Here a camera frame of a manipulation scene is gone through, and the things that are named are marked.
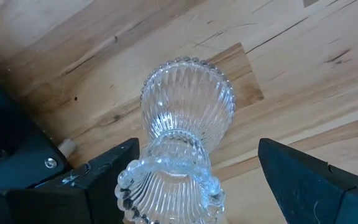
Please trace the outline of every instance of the clear glass vase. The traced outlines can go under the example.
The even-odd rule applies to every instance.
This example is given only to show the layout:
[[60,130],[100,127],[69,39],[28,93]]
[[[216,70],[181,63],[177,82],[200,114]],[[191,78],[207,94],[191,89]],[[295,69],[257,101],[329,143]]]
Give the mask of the clear glass vase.
[[150,142],[118,177],[119,208],[137,224],[216,223],[224,192],[208,154],[234,116],[231,84],[214,65],[183,57],[155,69],[140,98]]

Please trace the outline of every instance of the ribbed glass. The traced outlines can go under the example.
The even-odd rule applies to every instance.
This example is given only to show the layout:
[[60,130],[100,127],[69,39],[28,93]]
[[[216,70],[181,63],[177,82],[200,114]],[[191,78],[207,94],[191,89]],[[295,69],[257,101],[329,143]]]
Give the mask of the ribbed glass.
[[216,223],[224,192],[208,154],[234,116],[231,84],[214,65],[189,57],[161,64],[144,84],[150,144],[119,175],[119,208],[136,223]]

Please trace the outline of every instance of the wooden surface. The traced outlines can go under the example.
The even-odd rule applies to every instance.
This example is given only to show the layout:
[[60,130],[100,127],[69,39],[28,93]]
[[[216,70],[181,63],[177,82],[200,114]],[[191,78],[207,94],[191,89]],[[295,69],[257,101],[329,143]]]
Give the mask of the wooden surface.
[[285,223],[257,158],[272,138],[358,175],[358,0],[0,0],[0,83],[81,164],[144,145],[139,93],[181,55],[216,63],[236,116],[214,173],[228,223]]

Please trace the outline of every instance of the glass candle holder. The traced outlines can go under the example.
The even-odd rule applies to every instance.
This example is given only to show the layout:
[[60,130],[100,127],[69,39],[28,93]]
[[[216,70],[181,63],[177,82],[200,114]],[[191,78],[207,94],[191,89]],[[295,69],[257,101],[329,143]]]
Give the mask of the glass candle holder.
[[234,116],[230,82],[214,65],[182,57],[156,68],[140,99],[149,145],[119,174],[119,208],[136,224],[216,223],[225,194],[208,154]]

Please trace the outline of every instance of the beaded rim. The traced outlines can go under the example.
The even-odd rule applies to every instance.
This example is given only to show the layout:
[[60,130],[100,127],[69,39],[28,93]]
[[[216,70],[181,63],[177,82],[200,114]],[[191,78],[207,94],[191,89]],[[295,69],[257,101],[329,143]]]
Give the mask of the beaded rim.
[[202,67],[204,69],[207,70],[211,70],[212,72],[214,72],[218,78],[221,79],[222,82],[226,82],[226,84],[229,87],[229,94],[231,95],[231,101],[230,101],[230,106],[231,106],[231,114],[232,114],[232,118],[234,116],[234,111],[236,110],[236,97],[234,96],[234,89],[232,87],[231,82],[227,79],[227,77],[225,76],[225,74],[223,74],[223,72],[217,68],[214,64],[212,63],[208,63],[206,60],[200,60],[197,57],[194,58],[190,58],[189,56],[184,56],[184,57],[177,57],[175,60],[169,60],[165,63],[160,64],[160,66],[158,68],[153,69],[153,72],[150,73],[146,79],[146,81],[143,83],[143,87],[141,90],[141,94],[140,94],[140,105],[142,105],[142,99],[143,99],[143,94],[144,94],[144,88],[149,84],[149,82],[151,80],[153,80],[158,74],[162,73],[165,70],[168,70],[170,67],[172,66],[177,66],[180,65],[182,63],[187,63],[190,66],[199,66]]

